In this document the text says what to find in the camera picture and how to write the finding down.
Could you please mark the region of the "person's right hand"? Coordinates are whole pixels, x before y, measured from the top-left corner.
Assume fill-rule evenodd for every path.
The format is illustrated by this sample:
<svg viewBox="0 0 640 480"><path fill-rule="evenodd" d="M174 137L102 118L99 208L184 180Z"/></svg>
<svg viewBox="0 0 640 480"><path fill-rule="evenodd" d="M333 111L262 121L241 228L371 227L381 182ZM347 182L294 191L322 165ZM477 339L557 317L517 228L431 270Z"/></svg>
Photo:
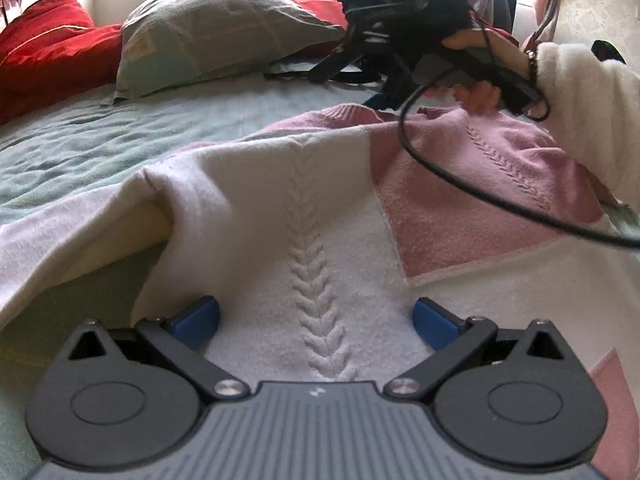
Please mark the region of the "person's right hand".
<svg viewBox="0 0 640 480"><path fill-rule="evenodd" d="M503 108L525 115L540 102L527 54L498 32L460 29L434 44L428 56L447 72L429 89L450 90L472 115L491 115Z"/></svg>

